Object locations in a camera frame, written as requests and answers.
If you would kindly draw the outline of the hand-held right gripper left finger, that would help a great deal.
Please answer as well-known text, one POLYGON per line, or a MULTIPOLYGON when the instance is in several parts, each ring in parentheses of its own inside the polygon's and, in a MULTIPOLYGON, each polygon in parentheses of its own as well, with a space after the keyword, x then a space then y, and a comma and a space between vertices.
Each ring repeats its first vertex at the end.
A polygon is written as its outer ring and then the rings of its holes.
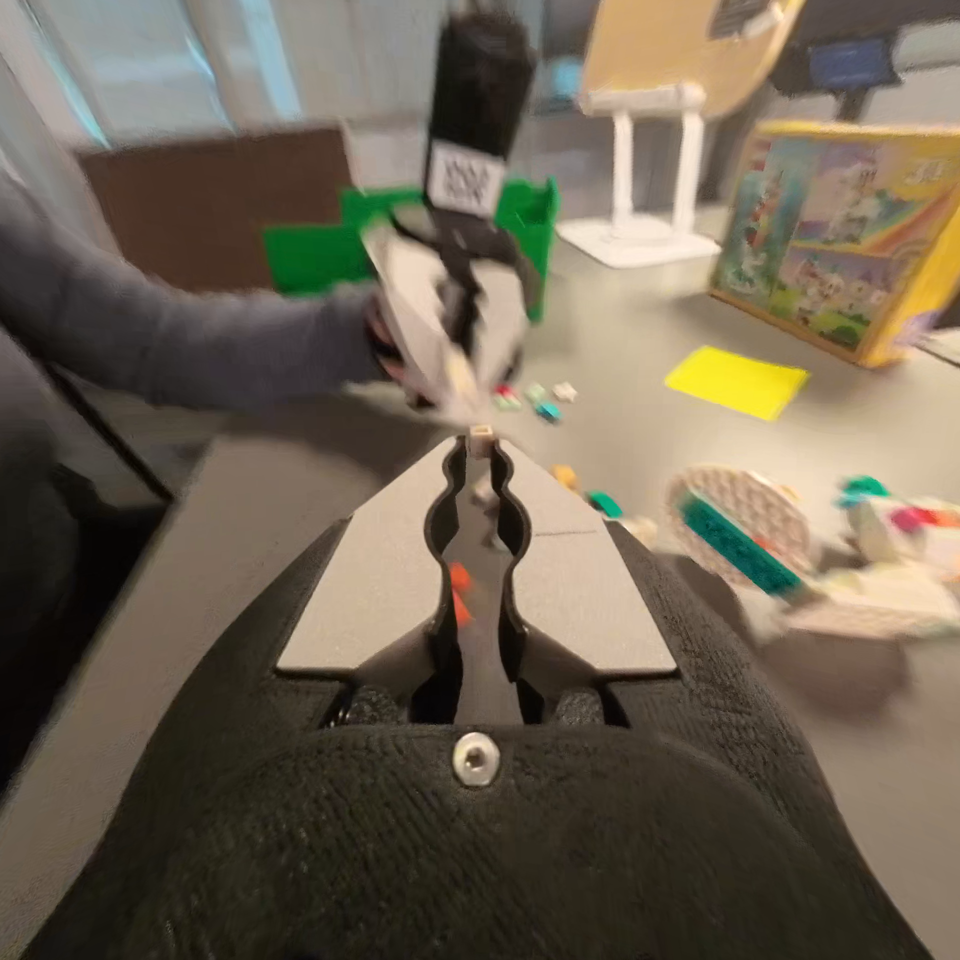
POLYGON ((354 511, 276 662, 278 673, 427 681, 455 645, 444 554, 459 530, 462 438, 445 438, 354 511))

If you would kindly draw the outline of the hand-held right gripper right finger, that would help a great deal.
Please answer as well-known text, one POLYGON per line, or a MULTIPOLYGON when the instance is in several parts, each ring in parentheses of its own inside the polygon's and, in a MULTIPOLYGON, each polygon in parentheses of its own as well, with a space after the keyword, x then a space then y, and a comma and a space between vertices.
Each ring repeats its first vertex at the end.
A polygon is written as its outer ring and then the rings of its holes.
POLYGON ((499 617, 512 681, 621 681, 677 670, 601 514, 499 440, 490 479, 510 553, 499 617))

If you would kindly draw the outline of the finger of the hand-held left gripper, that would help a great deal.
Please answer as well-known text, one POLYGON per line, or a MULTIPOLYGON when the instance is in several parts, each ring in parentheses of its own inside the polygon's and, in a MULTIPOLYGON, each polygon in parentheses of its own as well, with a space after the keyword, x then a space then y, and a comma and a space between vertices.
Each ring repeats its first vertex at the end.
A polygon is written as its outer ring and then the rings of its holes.
POLYGON ((522 278, 515 268, 498 262, 474 262, 471 268, 478 291, 469 359, 473 384, 466 403, 483 405, 492 390, 508 379, 528 318, 522 278))
POLYGON ((426 402, 450 425, 476 423, 481 397, 474 368, 450 332, 462 288, 438 251, 391 224, 369 227, 362 239, 408 398, 426 402))

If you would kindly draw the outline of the round white lego base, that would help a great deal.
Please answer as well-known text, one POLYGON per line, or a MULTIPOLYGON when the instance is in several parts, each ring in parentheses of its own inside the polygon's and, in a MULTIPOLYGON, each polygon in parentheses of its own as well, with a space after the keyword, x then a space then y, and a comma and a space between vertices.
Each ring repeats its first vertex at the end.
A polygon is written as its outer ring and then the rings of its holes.
POLYGON ((670 481, 665 509, 689 558, 729 585, 787 603, 808 590, 810 523, 782 486, 749 470, 700 463, 670 481))

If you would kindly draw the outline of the white lego unicorn head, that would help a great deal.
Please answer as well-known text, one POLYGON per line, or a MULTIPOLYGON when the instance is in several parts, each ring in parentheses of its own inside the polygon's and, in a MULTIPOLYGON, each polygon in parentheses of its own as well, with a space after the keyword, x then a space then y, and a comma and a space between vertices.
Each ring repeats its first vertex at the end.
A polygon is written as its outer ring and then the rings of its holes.
POLYGON ((866 565, 914 563, 945 583, 959 579, 959 506, 931 497, 902 498, 878 479, 846 478, 836 501, 848 541, 866 565))

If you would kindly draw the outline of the person's left forearm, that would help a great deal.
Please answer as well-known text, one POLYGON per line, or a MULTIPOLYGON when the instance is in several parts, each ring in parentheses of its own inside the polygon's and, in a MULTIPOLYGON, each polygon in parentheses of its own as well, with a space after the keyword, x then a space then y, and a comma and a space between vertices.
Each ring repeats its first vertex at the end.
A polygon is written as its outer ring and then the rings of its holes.
POLYGON ((385 380, 372 288, 186 293, 75 235, 5 171, 1 186, 2 319, 72 374, 154 405, 228 412, 385 380))

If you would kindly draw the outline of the scattered small lego pieces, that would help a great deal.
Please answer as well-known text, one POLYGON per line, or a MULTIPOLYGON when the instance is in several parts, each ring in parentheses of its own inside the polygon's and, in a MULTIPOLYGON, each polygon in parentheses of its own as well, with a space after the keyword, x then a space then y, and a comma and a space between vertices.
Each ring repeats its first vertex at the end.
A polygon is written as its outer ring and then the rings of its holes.
MULTIPOLYGON (((522 407, 520 395, 506 381, 502 381, 493 388, 490 396, 494 405, 502 411, 517 412, 522 407)), ((553 394, 548 394, 547 390, 537 383, 532 384, 525 392, 526 401, 534 414, 545 423, 554 426, 558 425, 562 418, 561 410, 554 401, 572 402, 575 400, 575 396, 576 390, 571 387, 570 383, 566 382, 559 383, 553 394)), ((653 519, 627 515, 618 503, 604 491, 594 490, 583 493, 575 471, 567 464, 554 464, 550 467, 549 473, 559 486, 562 486, 575 497, 582 499, 605 521, 620 523, 635 539, 648 548, 656 545, 658 525, 653 519)), ((477 481, 472 488, 471 497, 477 505, 488 511, 494 509, 498 503, 492 482, 487 477, 477 481)), ((448 563, 448 569, 451 574, 456 622, 459 627, 463 627, 474 619, 464 601, 464 595, 473 587, 473 580, 468 570, 459 561, 451 560, 448 563)))

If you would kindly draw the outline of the white lego wing plate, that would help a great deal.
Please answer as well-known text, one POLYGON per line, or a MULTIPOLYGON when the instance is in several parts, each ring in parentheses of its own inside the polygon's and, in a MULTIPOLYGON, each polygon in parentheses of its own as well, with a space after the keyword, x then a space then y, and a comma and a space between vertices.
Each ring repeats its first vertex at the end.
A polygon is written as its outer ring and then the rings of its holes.
POLYGON ((877 563, 807 581, 781 623, 787 632, 869 642, 957 639, 959 606, 925 566, 877 563))

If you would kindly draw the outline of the yellow lego box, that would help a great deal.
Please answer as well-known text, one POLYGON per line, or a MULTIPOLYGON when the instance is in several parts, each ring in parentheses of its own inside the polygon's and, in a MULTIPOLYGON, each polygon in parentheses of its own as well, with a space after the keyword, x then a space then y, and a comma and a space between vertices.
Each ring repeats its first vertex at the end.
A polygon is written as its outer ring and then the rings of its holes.
POLYGON ((958 126, 765 121, 741 157, 709 294, 862 369, 951 305, 958 126))

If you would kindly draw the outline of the person's left hand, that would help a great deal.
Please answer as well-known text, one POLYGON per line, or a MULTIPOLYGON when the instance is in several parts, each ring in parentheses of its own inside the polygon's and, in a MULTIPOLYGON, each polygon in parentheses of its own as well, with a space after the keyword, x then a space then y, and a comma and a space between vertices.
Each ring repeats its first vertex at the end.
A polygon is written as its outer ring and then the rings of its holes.
POLYGON ((406 386, 406 364, 386 322, 378 294, 372 294, 366 302, 364 325, 369 349, 384 376, 406 386))

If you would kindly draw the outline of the green plastic bin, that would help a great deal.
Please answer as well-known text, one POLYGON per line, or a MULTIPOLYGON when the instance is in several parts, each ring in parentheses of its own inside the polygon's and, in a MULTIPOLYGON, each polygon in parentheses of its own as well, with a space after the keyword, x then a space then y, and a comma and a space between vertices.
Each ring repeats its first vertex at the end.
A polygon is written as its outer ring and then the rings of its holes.
MULTIPOLYGON (((422 190, 413 185, 343 188, 339 222, 263 227, 261 238, 273 289, 285 296, 312 297, 340 284, 370 279, 374 271, 362 243, 363 230, 386 218, 396 206, 422 203, 422 190)), ((561 205, 554 177, 541 184, 515 178, 505 184, 496 210, 498 227, 511 233, 538 275, 534 300, 527 309, 532 324, 539 323, 544 314, 544 287, 561 205)))

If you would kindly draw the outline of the beige book stand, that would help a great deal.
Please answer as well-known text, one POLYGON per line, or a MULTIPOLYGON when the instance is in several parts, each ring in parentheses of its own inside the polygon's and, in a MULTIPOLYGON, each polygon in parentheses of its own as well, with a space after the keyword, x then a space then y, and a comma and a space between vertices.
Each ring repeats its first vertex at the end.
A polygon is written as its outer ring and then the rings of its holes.
POLYGON ((616 270, 711 258, 694 230, 707 121, 740 109, 767 81, 804 1, 604 1, 586 46, 578 106, 613 125, 611 213, 559 222, 558 237, 616 270), (638 121, 676 119, 678 165, 669 221, 634 203, 638 121))

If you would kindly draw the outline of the brown board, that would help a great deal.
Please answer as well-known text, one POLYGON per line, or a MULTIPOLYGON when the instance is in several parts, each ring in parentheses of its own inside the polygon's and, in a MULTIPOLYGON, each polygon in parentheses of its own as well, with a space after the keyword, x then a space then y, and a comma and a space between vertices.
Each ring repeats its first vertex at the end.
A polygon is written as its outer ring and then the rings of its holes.
POLYGON ((120 255, 198 293, 269 289, 262 229, 331 224, 354 185, 339 125, 166 138, 76 160, 120 255))

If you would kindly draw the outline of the yellow sticky note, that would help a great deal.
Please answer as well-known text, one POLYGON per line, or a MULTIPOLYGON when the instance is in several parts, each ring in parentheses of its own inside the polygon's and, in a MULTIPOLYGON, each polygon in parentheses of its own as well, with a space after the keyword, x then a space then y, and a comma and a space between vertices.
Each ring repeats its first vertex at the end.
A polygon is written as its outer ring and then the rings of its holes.
POLYGON ((693 399, 722 406, 766 423, 779 419, 810 373, 704 345, 684 358, 664 386, 693 399))

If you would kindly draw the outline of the small blue screen device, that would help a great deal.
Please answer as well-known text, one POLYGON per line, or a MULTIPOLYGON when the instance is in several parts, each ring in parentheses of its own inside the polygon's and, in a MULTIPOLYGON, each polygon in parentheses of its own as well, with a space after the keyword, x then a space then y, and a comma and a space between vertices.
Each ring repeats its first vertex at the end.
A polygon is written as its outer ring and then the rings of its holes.
POLYGON ((894 33, 876 33, 792 42, 780 55, 770 82, 784 97, 899 87, 903 80, 893 61, 895 39, 894 33))

